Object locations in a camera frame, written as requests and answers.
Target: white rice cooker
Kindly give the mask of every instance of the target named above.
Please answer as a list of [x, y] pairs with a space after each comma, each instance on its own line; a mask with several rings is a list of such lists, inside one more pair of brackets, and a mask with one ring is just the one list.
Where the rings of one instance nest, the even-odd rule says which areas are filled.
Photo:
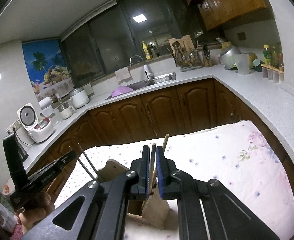
[[33, 105], [28, 103], [17, 111], [18, 118], [28, 135], [36, 142], [45, 141], [54, 132], [51, 120], [46, 117], [39, 121]]
[[89, 97], [83, 87], [75, 88], [69, 92], [70, 100], [76, 109], [89, 103]]

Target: ceiling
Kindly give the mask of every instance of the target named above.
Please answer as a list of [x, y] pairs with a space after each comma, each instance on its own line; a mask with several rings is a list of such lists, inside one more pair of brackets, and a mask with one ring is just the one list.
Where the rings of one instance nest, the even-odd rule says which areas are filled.
[[59, 37], [109, 0], [12, 0], [0, 16], [0, 44]]

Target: bed sheet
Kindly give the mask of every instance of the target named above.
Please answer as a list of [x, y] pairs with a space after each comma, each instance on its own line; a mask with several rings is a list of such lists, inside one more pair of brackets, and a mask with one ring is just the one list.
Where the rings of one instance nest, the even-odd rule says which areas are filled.
[[[103, 168], [108, 159], [126, 167], [141, 157], [143, 145], [163, 139], [137, 143], [93, 147], [86, 154], [96, 169]], [[175, 161], [178, 169], [194, 179], [222, 182], [250, 208], [281, 240], [294, 234], [294, 198], [286, 172], [260, 131], [251, 121], [238, 122], [193, 134], [169, 137], [165, 157]], [[95, 172], [82, 154], [80, 160], [92, 174]], [[90, 176], [77, 162], [55, 207], [68, 199], [90, 181]], [[125, 239], [179, 239], [177, 201], [168, 201], [170, 212], [164, 230], [126, 221]]]

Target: wall poster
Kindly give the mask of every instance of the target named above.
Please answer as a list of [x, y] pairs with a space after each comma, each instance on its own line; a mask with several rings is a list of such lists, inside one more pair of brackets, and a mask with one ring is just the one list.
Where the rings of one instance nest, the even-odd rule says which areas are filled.
[[58, 40], [32, 41], [22, 46], [31, 87], [38, 101], [56, 93], [63, 97], [74, 89]]

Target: faucet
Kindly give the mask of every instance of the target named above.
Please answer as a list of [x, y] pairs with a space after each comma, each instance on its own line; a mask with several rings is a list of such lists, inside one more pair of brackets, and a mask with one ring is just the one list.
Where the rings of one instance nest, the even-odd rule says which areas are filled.
[[153, 73], [151, 73], [151, 72], [149, 71], [148, 66], [145, 64], [145, 60], [142, 58], [142, 56], [137, 55], [137, 54], [133, 55], [133, 56], [130, 58], [130, 60], [129, 60], [129, 65], [130, 65], [130, 67], [133, 65], [133, 64], [131, 63], [131, 59], [132, 59], [133, 57], [140, 57], [140, 58], [142, 59], [142, 62], [144, 63], [144, 71], [145, 71], [146, 77], [147, 77], [148, 80], [152, 80], [152, 79], [154, 78], [154, 75], [153, 75]]

